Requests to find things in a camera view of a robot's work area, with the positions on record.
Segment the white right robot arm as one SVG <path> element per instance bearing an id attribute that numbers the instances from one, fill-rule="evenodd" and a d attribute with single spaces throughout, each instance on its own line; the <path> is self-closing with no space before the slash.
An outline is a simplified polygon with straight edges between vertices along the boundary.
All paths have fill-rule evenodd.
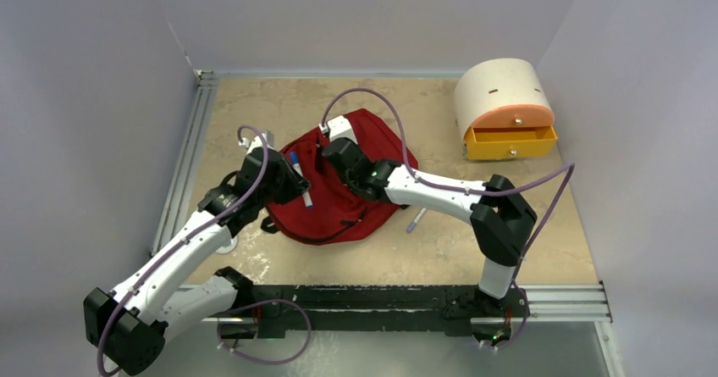
<path id="1" fill-rule="evenodd" d="M 323 158 L 351 193 L 369 202 L 418 206 L 459 219 L 472 227 L 484 264 L 475 303 L 495 315 L 509 302 L 523 248 L 537 214 L 501 175 L 464 181 L 414 171 L 395 160 L 372 161 L 348 138 L 330 142 Z"/>

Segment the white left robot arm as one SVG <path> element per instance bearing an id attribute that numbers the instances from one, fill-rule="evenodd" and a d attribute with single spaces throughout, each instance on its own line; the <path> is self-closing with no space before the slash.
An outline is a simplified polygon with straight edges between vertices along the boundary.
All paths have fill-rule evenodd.
<path id="1" fill-rule="evenodd" d="M 153 258 L 111 291 L 91 291 L 83 311 L 87 340 L 97 348 L 99 374 L 138 375 L 169 340 L 200 320 L 222 312 L 240 317 L 259 306 L 252 281 L 229 267 L 191 290 L 180 287 L 209 256 L 257 220 L 268 203 L 291 202 L 308 187 L 283 153 L 255 147 L 240 169 L 206 193 Z"/>

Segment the white blue marker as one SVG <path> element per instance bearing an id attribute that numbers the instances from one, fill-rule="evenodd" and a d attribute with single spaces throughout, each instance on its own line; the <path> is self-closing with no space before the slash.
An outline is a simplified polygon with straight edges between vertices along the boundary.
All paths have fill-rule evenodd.
<path id="1" fill-rule="evenodd" d="M 306 208 L 313 208 L 313 200 L 312 200 L 311 194 L 309 192 L 311 184 L 304 177 L 304 174 L 301 169 L 299 157 L 296 152 L 290 152 L 290 162 L 291 162 L 293 170 L 300 176 L 300 179 L 302 180 L 302 188 L 303 188 L 303 193 L 301 195 L 302 201 L 304 202 L 304 205 Z"/>
<path id="2" fill-rule="evenodd" d="M 417 215 L 414 217 L 414 219 L 413 219 L 413 220 L 409 223 L 409 225 L 407 226 L 407 228 L 406 228 L 406 232 L 407 232 L 407 233 L 412 233 L 412 232 L 416 229 L 417 225 L 418 225 L 419 222 L 422 220 L 422 218 L 424 217 L 424 215 L 426 214 L 427 211 L 428 211 L 428 210 L 427 210 L 426 208 L 421 208 L 421 209 L 418 211 Z"/>

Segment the red student backpack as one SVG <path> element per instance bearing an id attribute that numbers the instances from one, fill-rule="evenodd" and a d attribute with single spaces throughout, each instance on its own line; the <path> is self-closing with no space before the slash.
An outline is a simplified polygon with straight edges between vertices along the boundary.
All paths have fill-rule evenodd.
<path id="1" fill-rule="evenodd" d="M 401 140 L 376 114 L 365 108 L 345 115 L 358 139 L 358 145 L 372 160 L 402 160 Z M 270 203 L 261 230 L 283 233 L 307 245 L 327 245 L 360 241 L 384 225 L 400 207 L 386 202 L 369 202 L 352 194 L 340 181 L 333 167 L 322 156 L 320 147 L 329 140 L 319 128 L 309 130 L 286 144 L 281 152 L 298 157 L 302 175 L 310 182 L 313 206 L 299 197 L 287 204 Z"/>

